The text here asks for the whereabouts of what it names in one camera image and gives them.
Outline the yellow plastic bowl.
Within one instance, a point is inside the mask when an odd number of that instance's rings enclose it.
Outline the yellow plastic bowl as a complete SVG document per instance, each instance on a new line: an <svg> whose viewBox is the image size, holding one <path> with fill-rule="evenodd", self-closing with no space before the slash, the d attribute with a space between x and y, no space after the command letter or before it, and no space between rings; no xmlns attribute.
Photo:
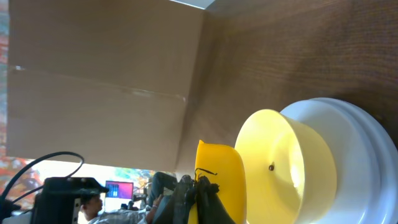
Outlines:
<svg viewBox="0 0 398 224"><path fill-rule="evenodd" d="M259 110L242 125L234 148L243 161L249 223L315 223L333 205L334 158L306 124Z"/></svg>

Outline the white digital kitchen scale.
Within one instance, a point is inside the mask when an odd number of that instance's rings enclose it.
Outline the white digital kitchen scale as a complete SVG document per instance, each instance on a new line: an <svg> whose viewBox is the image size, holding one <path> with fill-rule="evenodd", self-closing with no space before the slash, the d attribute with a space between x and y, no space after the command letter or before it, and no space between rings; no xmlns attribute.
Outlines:
<svg viewBox="0 0 398 224"><path fill-rule="evenodd" d="M360 107L312 98L281 113L313 128L335 159L335 201L319 223L397 223L397 148L386 130Z"/></svg>

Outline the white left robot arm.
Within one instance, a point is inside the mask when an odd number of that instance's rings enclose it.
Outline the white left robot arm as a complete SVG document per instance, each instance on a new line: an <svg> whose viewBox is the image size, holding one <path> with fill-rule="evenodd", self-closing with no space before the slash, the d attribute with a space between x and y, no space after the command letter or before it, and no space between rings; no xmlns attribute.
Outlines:
<svg viewBox="0 0 398 224"><path fill-rule="evenodd" d="M3 224L74 224L78 223L81 200L84 197L109 192L92 177L51 177L35 196L33 209L18 212L21 207L6 202L1 209Z"/></svg>

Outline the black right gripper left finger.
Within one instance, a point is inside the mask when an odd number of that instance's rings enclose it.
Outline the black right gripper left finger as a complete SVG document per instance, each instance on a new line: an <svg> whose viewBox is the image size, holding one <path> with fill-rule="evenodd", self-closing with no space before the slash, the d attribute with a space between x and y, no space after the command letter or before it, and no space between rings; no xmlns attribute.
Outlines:
<svg viewBox="0 0 398 224"><path fill-rule="evenodd" d="M184 175L178 181L168 174L155 174L151 187L151 207L155 207L155 199L163 194L164 189L171 190L172 195L163 196L160 200L152 223L187 224L193 203L186 202L186 196L193 189L193 179Z"/></svg>

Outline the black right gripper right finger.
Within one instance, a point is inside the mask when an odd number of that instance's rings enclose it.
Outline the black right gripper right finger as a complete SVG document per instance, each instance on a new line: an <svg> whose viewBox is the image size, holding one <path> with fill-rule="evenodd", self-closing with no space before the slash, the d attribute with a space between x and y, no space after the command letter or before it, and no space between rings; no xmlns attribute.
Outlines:
<svg viewBox="0 0 398 224"><path fill-rule="evenodd" d="M197 182L197 211L199 224L235 224L217 196L219 185L212 184L206 176Z"/></svg>

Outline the background computer monitor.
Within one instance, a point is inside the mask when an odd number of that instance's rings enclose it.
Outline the background computer monitor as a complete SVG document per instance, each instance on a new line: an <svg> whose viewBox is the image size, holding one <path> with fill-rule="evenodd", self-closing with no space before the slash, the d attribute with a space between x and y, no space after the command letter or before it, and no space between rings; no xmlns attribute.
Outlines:
<svg viewBox="0 0 398 224"><path fill-rule="evenodd" d="M106 193L106 197L129 200L133 198L133 182L118 182L107 180L105 187L109 189L109 191Z"/></svg>

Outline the brown cardboard box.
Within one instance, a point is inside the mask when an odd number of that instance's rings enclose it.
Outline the brown cardboard box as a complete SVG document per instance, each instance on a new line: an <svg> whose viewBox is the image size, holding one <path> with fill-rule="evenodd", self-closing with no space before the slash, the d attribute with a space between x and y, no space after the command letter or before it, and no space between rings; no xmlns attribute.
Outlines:
<svg viewBox="0 0 398 224"><path fill-rule="evenodd" d="M12 0L9 15L8 156L175 169L203 10Z"/></svg>

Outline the yellow plastic measuring scoop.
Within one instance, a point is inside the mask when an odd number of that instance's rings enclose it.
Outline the yellow plastic measuring scoop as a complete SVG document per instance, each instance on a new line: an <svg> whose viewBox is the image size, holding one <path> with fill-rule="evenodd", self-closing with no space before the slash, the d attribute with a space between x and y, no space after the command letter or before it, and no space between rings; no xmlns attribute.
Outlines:
<svg viewBox="0 0 398 224"><path fill-rule="evenodd" d="M212 184L219 185L217 196L229 216L237 224L246 223L246 181L243 162L231 146L199 141L194 171L194 187L187 195L187 202L193 203L188 222L198 223L197 182L206 176Z"/></svg>

